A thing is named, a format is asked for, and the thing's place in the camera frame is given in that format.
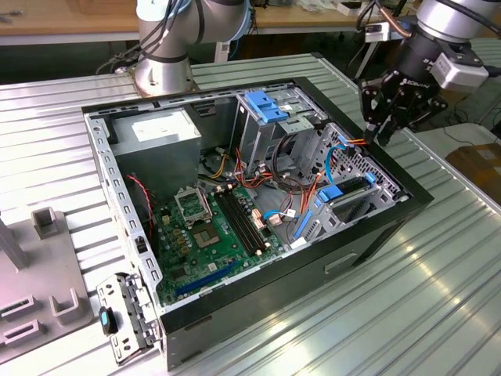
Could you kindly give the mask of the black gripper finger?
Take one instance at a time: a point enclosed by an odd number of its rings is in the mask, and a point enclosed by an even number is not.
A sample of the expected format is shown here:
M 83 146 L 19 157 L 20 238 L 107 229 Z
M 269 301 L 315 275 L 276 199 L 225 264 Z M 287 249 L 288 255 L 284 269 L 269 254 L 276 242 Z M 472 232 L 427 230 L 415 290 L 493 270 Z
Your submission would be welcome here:
M 381 146 L 386 145 L 382 135 L 383 126 L 386 122 L 386 99 L 383 95 L 382 78 L 361 80 L 359 82 L 359 101 L 366 128 L 363 139 L 366 143 L 372 143 L 375 138 Z
M 391 137 L 404 128 L 417 130 L 424 122 L 432 119 L 449 107 L 448 102 L 440 95 L 421 101 L 415 96 L 408 105 L 392 104 L 390 114 L 377 140 L 381 146 L 388 145 Z

